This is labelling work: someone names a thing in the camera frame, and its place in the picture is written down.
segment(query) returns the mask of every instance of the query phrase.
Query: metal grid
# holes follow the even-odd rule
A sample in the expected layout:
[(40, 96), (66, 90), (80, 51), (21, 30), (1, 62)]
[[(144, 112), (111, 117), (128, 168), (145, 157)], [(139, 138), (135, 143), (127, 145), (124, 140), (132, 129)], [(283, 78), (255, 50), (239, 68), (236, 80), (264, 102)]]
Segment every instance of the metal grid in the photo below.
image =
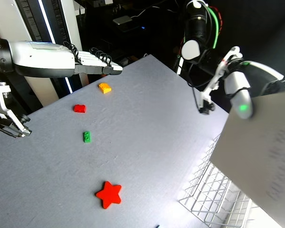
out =
[(179, 201), (210, 228), (244, 228), (251, 199), (209, 161), (218, 139), (204, 154)]

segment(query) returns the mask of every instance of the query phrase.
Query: red star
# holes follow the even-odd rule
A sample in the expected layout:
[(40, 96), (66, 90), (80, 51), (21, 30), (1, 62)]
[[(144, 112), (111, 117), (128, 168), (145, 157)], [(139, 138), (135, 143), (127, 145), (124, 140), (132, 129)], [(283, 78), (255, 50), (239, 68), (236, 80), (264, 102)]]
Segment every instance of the red star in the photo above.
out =
[(111, 203), (120, 204), (122, 202), (118, 195), (120, 189), (122, 189), (121, 185), (113, 186), (108, 181), (104, 183), (104, 189), (96, 193), (96, 196), (103, 200), (104, 209), (107, 209), (111, 205)]

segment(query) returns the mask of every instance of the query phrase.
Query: gray table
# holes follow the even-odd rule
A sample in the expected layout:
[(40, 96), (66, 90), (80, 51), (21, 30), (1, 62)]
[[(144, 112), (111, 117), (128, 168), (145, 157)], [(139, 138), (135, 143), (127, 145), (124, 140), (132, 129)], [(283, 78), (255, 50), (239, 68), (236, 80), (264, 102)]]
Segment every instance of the gray table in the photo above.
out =
[[(101, 82), (113, 90), (102, 94)], [(227, 113), (199, 114), (191, 88), (154, 57), (30, 118), (30, 137), (0, 133), (0, 228), (205, 227), (177, 198)], [(107, 210), (95, 196), (104, 181), (123, 186)]]

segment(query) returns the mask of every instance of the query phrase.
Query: green cable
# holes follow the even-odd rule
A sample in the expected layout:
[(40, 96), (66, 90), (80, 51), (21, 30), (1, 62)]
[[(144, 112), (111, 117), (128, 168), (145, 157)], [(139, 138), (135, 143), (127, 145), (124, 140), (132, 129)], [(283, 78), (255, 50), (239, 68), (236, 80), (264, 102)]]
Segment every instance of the green cable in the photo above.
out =
[(215, 38), (214, 38), (214, 43), (213, 43), (213, 49), (215, 49), (215, 47), (217, 46), (218, 37), (219, 37), (219, 30), (218, 30), (219, 29), (219, 23), (218, 23), (219, 20), (210, 7), (208, 7), (208, 10), (209, 10), (210, 14), (213, 16), (214, 21), (215, 21), (216, 33), (215, 33)]

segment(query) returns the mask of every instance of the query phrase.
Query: green block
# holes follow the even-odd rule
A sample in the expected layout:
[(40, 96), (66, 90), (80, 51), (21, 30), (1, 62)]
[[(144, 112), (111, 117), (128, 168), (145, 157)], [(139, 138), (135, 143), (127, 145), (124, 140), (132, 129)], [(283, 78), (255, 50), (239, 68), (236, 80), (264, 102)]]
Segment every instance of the green block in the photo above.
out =
[(85, 141), (85, 143), (90, 143), (91, 142), (91, 134), (90, 134), (90, 132), (84, 132), (84, 141)]

